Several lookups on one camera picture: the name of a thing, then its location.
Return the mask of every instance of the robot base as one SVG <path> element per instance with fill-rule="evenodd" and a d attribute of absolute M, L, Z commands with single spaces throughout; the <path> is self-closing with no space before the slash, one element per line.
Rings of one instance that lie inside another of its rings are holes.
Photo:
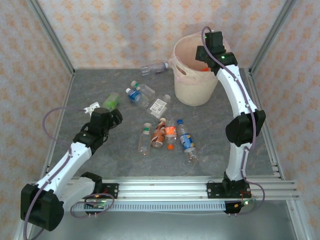
<path fill-rule="evenodd" d="M 206 184 L 208 199 L 249 199 L 250 186 L 245 180 L 231 181 L 226 172 L 222 182 L 208 182 Z"/>

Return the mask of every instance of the white label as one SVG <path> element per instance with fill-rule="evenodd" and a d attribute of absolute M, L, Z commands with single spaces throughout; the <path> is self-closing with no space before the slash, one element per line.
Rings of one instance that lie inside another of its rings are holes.
<path fill-rule="evenodd" d="M 165 101 L 162 101 L 161 99 L 157 99 L 155 103 L 150 107 L 150 110 L 152 111 L 151 114 L 160 114 L 167 108 L 165 107 L 167 103 Z"/>

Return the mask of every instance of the floral wallpaper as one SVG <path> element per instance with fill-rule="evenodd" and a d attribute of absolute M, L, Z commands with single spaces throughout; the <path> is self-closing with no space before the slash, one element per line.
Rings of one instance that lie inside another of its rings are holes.
<path fill-rule="evenodd" d="M 320 1 L 300 0 L 254 79 L 287 179 L 320 236 Z"/>
<path fill-rule="evenodd" d="M 50 143 L 42 118 L 61 106 L 71 76 L 26 0 L 0 1 L 0 42 L 0 239 L 12 240 L 21 189 L 39 179 Z M 47 120 L 51 133 L 57 120 Z"/>
<path fill-rule="evenodd" d="M 72 65 L 138 68 L 167 60 L 182 37 L 223 31 L 250 67 L 285 0 L 39 0 Z"/>

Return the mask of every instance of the orange bottle label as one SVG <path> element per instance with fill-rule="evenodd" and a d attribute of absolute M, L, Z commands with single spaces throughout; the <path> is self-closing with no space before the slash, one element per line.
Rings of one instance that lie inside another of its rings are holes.
<path fill-rule="evenodd" d="M 165 141 L 165 135 L 165 122 L 161 121 L 153 133 L 151 142 L 157 142 L 162 145 Z"/>
<path fill-rule="evenodd" d="M 175 126 L 167 126 L 165 128 L 165 135 L 177 135 L 177 128 Z"/>

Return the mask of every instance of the white plastic bucket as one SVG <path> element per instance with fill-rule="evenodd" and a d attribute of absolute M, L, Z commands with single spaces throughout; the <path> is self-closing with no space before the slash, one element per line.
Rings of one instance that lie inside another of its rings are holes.
<path fill-rule="evenodd" d="M 223 41 L 226 51 L 230 47 Z M 211 97 L 218 79 L 211 71 L 202 71 L 208 65 L 196 60 L 197 47 L 203 46 L 201 32 L 185 36 L 174 46 L 169 66 L 174 73 L 174 92 L 183 104 L 200 106 Z"/>

